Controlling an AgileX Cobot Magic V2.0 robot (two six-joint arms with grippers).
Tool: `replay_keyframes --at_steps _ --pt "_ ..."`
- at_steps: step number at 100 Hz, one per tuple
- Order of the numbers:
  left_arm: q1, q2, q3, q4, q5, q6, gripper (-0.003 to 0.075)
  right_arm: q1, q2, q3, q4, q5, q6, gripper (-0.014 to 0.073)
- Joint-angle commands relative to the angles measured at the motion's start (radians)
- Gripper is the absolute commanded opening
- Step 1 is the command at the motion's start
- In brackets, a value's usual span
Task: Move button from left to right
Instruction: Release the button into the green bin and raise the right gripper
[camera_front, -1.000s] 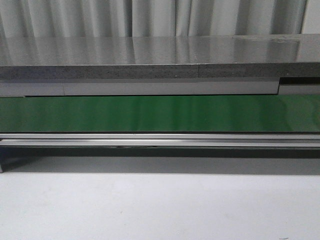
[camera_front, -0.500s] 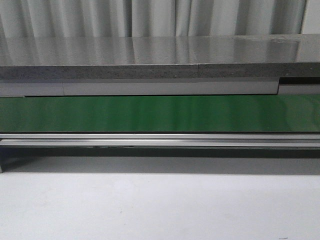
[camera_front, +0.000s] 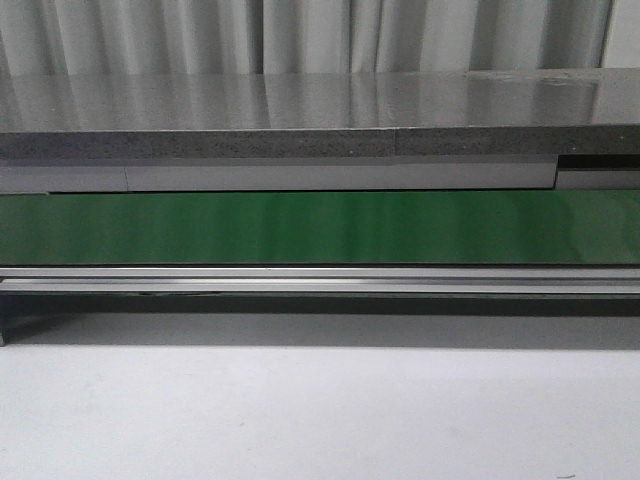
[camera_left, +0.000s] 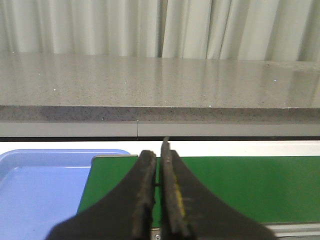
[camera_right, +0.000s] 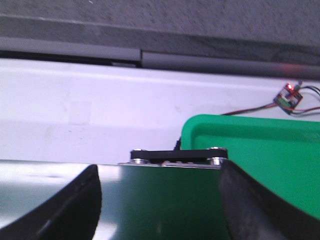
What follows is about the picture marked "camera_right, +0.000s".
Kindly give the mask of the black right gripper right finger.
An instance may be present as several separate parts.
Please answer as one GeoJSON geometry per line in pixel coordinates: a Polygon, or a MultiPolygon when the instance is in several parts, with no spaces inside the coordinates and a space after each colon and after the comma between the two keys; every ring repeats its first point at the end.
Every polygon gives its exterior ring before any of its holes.
{"type": "Polygon", "coordinates": [[[219,192],[233,240],[318,240],[320,221],[268,190],[237,164],[221,164],[219,192]]]}

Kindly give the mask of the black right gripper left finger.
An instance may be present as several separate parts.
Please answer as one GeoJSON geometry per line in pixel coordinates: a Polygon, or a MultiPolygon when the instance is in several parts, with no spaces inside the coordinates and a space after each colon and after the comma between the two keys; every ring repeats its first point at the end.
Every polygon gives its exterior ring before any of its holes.
{"type": "Polygon", "coordinates": [[[91,240],[102,210],[102,188],[95,164],[59,192],[1,228],[2,240],[91,240]]]}

